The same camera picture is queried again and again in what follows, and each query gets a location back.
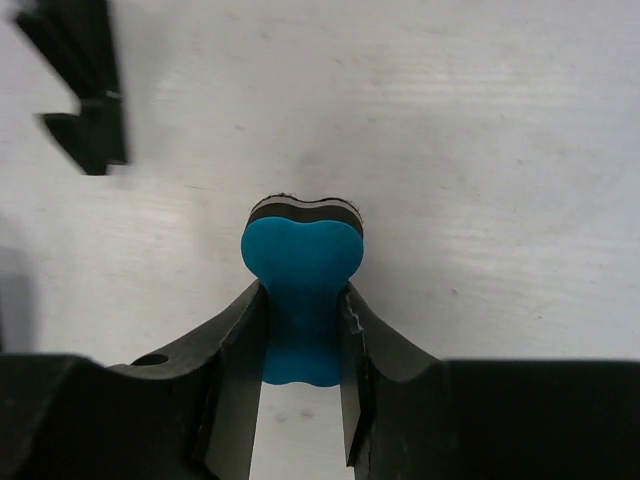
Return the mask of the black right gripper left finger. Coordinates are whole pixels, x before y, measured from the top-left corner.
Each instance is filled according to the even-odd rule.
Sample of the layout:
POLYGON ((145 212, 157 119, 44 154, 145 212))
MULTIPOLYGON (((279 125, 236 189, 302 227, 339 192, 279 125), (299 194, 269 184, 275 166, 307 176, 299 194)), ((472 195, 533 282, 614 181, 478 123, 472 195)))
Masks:
POLYGON ((1 358, 5 479, 245 479, 266 347, 266 295, 131 364, 1 358))

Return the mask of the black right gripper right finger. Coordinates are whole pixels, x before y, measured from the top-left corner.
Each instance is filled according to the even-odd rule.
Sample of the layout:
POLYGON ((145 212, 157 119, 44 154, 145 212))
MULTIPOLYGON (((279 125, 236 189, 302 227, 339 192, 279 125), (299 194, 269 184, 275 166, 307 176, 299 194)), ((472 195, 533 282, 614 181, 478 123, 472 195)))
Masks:
POLYGON ((359 479, 635 479, 639 366, 440 360, 353 287, 338 301, 345 456, 359 479))

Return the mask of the blue bone-shaped eraser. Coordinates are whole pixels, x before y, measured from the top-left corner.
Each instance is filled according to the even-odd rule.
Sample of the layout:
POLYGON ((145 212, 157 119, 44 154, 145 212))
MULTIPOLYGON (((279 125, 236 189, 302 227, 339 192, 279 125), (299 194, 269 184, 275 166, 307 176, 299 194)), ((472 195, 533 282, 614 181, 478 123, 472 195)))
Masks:
POLYGON ((337 385, 338 297, 364 257, 358 210, 336 197, 268 196, 250 212, 241 256, 268 296, 264 382, 337 385))

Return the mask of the small black-framed whiteboard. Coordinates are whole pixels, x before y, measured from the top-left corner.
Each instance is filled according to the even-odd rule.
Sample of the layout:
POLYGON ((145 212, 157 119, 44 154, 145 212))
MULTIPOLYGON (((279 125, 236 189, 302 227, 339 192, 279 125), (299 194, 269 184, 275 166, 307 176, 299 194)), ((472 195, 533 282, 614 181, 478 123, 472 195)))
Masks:
POLYGON ((17 352, 28 342, 24 284, 20 276, 1 273, 1 350, 17 352))

